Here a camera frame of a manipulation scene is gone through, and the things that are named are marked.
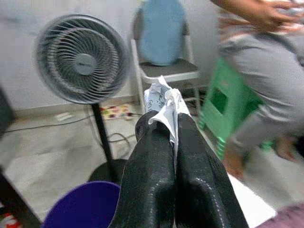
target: pink fabric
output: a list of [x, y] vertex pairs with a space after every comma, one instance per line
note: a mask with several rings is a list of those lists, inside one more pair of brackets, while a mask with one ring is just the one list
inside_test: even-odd
[[304, 228], [304, 203], [283, 209], [257, 228]]

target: fan grille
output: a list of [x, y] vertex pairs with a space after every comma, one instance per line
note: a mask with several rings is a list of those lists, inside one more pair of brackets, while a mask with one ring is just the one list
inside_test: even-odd
[[106, 23], [84, 15], [52, 21], [38, 40], [39, 71], [60, 97], [79, 104], [107, 99], [123, 85], [128, 51]]

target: green plastic stool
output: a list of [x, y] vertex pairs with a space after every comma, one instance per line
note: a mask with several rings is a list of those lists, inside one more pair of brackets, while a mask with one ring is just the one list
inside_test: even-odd
[[[226, 139], [262, 103], [262, 100], [243, 83], [239, 73], [220, 58], [199, 122], [202, 130], [208, 127], [217, 138], [216, 154], [220, 159], [224, 157]], [[271, 146], [272, 142], [265, 142], [261, 148], [268, 151]]]

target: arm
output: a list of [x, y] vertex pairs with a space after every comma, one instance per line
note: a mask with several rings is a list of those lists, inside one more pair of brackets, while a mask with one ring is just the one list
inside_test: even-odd
[[255, 25], [260, 30], [276, 31], [285, 22], [295, 22], [299, 17], [281, 14], [277, 8], [289, 9], [299, 7], [295, 3], [286, 1], [263, 0], [211, 0], [221, 8], [232, 12]]

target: blue cushion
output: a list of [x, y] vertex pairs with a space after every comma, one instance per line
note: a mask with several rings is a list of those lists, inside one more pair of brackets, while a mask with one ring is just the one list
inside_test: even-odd
[[182, 51], [185, 13], [178, 0], [149, 0], [144, 4], [140, 53], [150, 63], [169, 66]]

